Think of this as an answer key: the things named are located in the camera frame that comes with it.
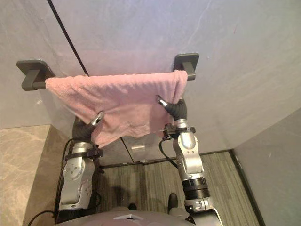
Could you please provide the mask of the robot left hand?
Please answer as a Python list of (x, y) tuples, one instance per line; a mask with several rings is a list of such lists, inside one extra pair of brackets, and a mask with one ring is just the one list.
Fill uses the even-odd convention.
[(83, 142), (90, 142), (92, 133), (97, 125), (104, 118), (105, 112), (100, 111), (98, 115), (91, 120), (90, 123), (86, 124), (79, 117), (75, 117), (75, 121), (72, 127), (72, 138)]

